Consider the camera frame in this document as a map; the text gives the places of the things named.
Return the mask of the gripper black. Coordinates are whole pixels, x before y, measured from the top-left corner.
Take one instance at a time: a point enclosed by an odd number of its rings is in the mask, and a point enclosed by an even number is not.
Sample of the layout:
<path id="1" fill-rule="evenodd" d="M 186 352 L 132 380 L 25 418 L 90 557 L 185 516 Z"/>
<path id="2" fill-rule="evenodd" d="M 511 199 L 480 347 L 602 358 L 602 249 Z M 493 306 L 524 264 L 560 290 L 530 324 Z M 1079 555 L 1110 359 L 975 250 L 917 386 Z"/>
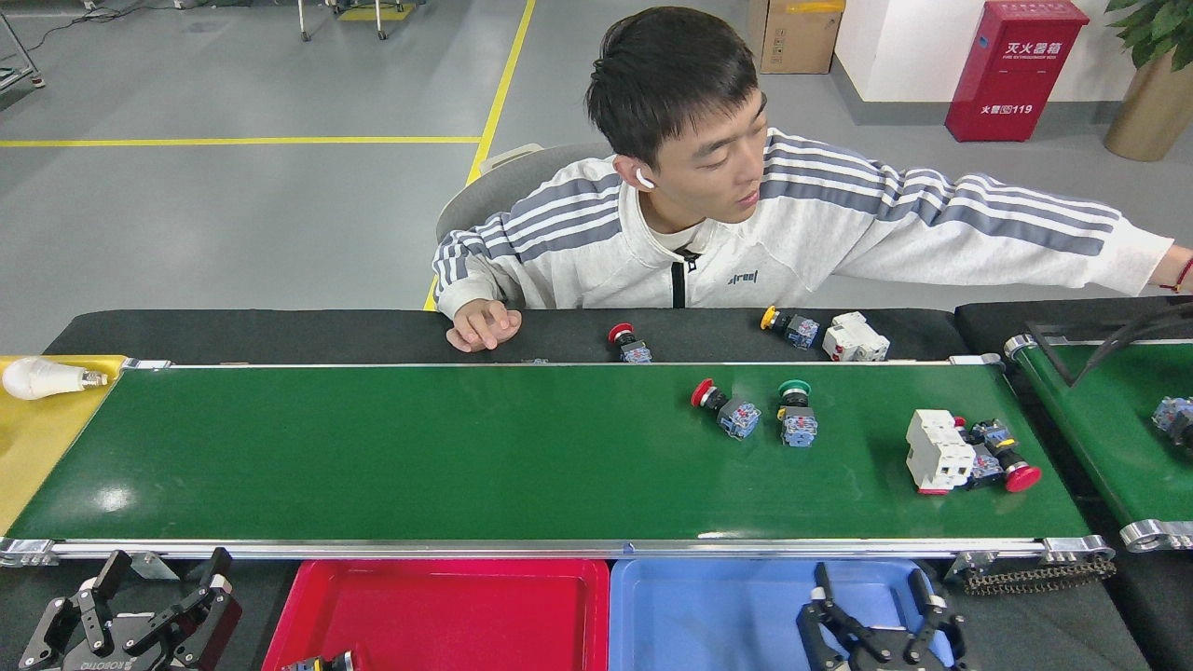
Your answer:
<path id="1" fill-rule="evenodd" d="M 797 629 L 811 670 L 968 670 L 966 616 L 950 607 L 923 568 L 907 575 L 909 614 L 900 646 L 883 646 L 861 621 L 843 611 L 832 593 L 824 562 L 814 570 L 815 587 L 801 608 Z"/>
<path id="2" fill-rule="evenodd" d="M 110 601 L 130 570 L 115 550 L 75 595 L 47 603 L 21 657 L 21 670 L 214 670 L 242 615 L 227 581 L 233 556 L 216 548 L 183 578 L 193 589 L 152 616 L 132 617 L 125 650 L 115 638 Z"/>

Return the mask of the person's right hand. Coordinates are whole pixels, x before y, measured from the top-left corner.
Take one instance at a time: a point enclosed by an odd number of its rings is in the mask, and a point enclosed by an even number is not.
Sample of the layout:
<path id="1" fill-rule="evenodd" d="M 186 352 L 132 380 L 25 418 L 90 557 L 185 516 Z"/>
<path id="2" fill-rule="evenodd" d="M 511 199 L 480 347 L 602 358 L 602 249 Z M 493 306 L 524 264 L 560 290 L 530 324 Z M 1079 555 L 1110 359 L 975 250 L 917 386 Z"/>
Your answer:
<path id="1" fill-rule="evenodd" d="M 445 338 L 451 347 L 474 353 L 499 347 L 518 336 L 521 326 L 520 310 L 507 308 L 499 300 L 472 300 L 456 310 Z"/>

